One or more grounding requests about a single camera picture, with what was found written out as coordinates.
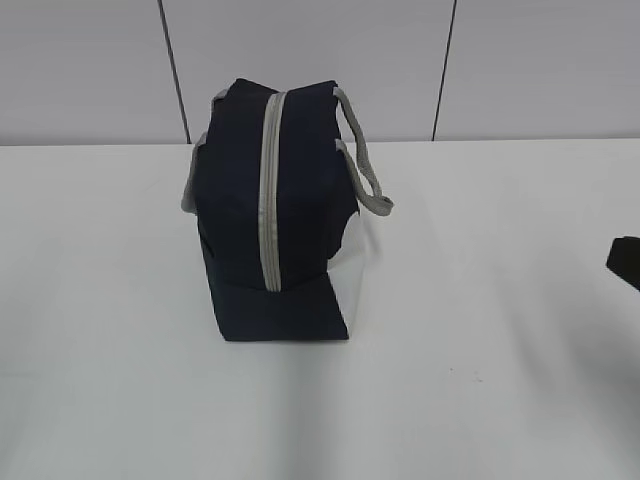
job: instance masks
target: cooler bag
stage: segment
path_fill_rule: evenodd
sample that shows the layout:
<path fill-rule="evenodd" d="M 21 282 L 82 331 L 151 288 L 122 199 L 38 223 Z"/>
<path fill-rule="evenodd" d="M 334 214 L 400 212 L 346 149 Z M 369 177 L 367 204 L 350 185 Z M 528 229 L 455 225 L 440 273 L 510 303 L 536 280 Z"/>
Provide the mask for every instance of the cooler bag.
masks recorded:
<path fill-rule="evenodd" d="M 338 103 L 357 167 L 340 136 Z M 365 260 L 357 200 L 381 216 L 393 207 L 335 82 L 278 92 L 239 79 L 216 95 L 182 208 L 197 215 L 226 340 L 349 338 Z"/>

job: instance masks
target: gray strap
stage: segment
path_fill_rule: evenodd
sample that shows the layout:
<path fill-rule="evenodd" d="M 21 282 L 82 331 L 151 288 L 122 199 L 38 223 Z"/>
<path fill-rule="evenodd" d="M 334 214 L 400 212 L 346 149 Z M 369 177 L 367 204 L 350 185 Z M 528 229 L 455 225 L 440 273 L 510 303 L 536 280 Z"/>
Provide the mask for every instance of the gray strap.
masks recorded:
<path fill-rule="evenodd" d="M 344 113 L 344 116 L 347 119 L 347 123 L 349 124 L 349 127 L 351 127 L 353 135 L 356 139 L 356 163 L 358 165 L 357 169 L 353 163 L 353 159 L 351 158 L 349 151 L 347 150 L 346 144 L 342 140 L 336 139 L 336 149 L 340 150 L 344 154 L 344 157 L 347 161 L 347 166 L 349 167 L 349 173 L 351 174 L 351 181 L 353 182 L 356 196 L 365 207 L 371 210 L 372 213 L 386 217 L 391 213 L 393 202 L 389 197 L 385 197 L 384 195 L 382 195 L 382 188 L 380 187 L 380 183 L 378 182 L 376 174 L 373 171 L 373 167 L 371 166 L 371 162 L 369 161 L 369 152 L 367 151 L 367 143 L 364 139 L 364 133 L 362 132 L 362 128 L 358 123 L 358 119 L 353 112 L 353 108 L 351 108 L 351 102 L 349 101 L 347 95 L 339 87 L 334 87 L 333 94 L 339 100 L 340 106 L 342 107 L 342 112 Z M 369 195 L 364 190 L 362 181 L 360 180 L 360 176 L 358 174 L 358 170 L 360 170 L 362 176 L 366 178 L 369 182 L 369 185 L 371 185 L 373 195 Z"/>
<path fill-rule="evenodd" d="M 213 113 L 213 107 L 218 100 L 222 100 L 227 96 L 228 88 L 218 92 L 213 100 L 211 100 L 211 113 Z M 189 177 L 187 178 L 187 184 L 184 187 L 184 193 L 182 194 L 182 202 L 180 203 L 180 207 L 183 212 L 187 213 L 196 213 L 196 202 L 193 198 L 193 176 L 196 171 L 196 163 L 198 162 L 198 148 L 201 145 L 207 143 L 207 132 L 204 132 L 200 137 L 200 140 L 196 142 L 193 146 L 193 150 L 191 150 L 191 165 L 189 167 Z"/>

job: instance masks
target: white side panel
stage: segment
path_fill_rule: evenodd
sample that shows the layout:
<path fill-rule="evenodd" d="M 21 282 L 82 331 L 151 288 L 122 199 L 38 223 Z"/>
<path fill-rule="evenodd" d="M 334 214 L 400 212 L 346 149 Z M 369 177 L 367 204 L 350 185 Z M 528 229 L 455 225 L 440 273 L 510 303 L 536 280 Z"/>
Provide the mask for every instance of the white side panel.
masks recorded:
<path fill-rule="evenodd" d="M 327 273 L 349 334 L 358 310 L 365 261 L 364 229 L 359 213 L 354 213 L 344 229 L 340 250 L 329 259 Z"/>

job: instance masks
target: lunch bag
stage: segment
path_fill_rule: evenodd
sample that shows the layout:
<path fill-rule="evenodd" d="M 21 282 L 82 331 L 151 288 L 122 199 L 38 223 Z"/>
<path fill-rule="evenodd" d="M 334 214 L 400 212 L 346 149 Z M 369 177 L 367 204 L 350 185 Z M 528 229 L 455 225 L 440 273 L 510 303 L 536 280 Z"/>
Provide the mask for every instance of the lunch bag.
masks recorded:
<path fill-rule="evenodd" d="M 340 136 L 338 103 L 357 168 Z M 239 79 L 214 97 L 182 208 L 197 215 L 226 340 L 349 338 L 365 260 L 356 199 L 381 216 L 393 207 L 336 82 L 279 92 Z"/>

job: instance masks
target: black object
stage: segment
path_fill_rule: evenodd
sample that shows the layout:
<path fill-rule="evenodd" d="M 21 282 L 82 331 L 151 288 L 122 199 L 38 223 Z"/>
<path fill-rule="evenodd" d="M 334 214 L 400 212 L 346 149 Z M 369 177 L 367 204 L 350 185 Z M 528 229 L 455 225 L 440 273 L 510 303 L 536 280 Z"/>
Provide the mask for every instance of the black object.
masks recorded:
<path fill-rule="evenodd" d="M 607 268 L 640 290 L 640 238 L 616 238 L 609 252 Z"/>

